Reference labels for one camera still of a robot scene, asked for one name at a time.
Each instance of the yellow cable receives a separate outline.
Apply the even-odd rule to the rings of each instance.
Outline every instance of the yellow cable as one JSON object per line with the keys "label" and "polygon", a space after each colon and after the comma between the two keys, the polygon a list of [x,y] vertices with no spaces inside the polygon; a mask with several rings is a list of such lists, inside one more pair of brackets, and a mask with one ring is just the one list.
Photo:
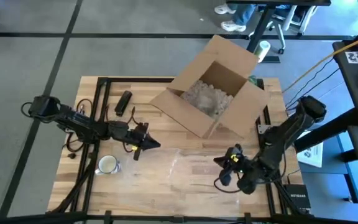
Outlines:
{"label": "yellow cable", "polygon": [[311,69],[309,69],[305,74],[301,75],[301,77],[299,77],[298,79],[295,80],[295,82],[293,82],[289,87],[287,87],[283,93],[285,93],[287,90],[289,90],[291,87],[293,87],[297,82],[299,82],[299,80],[301,80],[303,77],[305,77],[307,74],[309,74],[313,69],[315,69],[319,64],[323,63],[325,60],[327,60],[328,58],[338,54],[338,53],[341,53],[342,51],[345,51],[355,45],[358,44],[358,41],[352,43],[352,44],[349,44],[348,46],[345,46],[337,51],[335,51],[334,53],[328,55],[327,57],[323,58],[321,61],[319,61],[315,66],[313,66]]}

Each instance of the box flap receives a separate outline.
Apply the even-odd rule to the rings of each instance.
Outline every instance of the box flap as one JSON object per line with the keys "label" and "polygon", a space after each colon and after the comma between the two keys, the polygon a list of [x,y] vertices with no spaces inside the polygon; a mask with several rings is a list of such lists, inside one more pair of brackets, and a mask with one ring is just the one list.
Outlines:
{"label": "box flap", "polygon": [[255,128],[256,119],[268,100],[268,93],[251,82],[246,82],[219,118],[219,122],[244,137]]}
{"label": "box flap", "polygon": [[198,54],[196,58],[181,72],[181,74],[172,80],[172,82],[168,85],[168,88],[187,91],[189,87],[194,84],[194,82],[204,75],[205,71],[207,71],[214,61],[214,55],[204,53]]}
{"label": "box flap", "polygon": [[259,60],[253,53],[218,35],[208,42],[204,52],[215,55],[217,62],[246,78]]}
{"label": "box flap", "polygon": [[201,138],[214,123],[214,119],[191,106],[184,99],[176,96],[169,90],[164,90],[152,99],[150,103]]}

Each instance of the jeans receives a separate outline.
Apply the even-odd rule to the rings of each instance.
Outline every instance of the jeans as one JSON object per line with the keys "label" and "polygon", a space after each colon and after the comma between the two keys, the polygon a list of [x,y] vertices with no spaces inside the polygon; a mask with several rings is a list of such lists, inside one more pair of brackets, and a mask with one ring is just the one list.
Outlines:
{"label": "jeans", "polygon": [[[227,4],[227,6],[231,10],[236,10],[236,13],[233,14],[233,22],[239,26],[245,26],[247,25],[249,19],[253,15],[255,8],[257,6],[263,6],[263,5],[257,5],[257,4]],[[277,6],[277,9],[289,9],[291,6],[289,5],[281,5]]]}

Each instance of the person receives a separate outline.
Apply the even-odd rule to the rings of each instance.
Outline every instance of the person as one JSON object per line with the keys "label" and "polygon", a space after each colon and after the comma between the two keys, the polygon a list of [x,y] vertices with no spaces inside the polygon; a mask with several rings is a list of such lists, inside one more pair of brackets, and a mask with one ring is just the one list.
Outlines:
{"label": "person", "polygon": [[[231,21],[224,21],[221,23],[222,29],[233,32],[244,32],[247,29],[247,23],[251,16],[253,15],[255,8],[258,7],[257,4],[223,4],[221,6],[215,7],[214,11],[223,15],[226,13],[232,14]],[[277,7],[278,9],[289,9],[289,5],[281,5]]]}

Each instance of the white mug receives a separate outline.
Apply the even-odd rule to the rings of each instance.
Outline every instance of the white mug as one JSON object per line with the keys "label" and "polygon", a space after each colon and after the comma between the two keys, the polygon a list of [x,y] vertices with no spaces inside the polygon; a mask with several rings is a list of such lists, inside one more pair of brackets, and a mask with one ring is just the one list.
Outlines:
{"label": "white mug", "polygon": [[94,171],[96,175],[115,174],[121,170],[119,161],[114,156],[103,156],[98,162],[98,168]]}

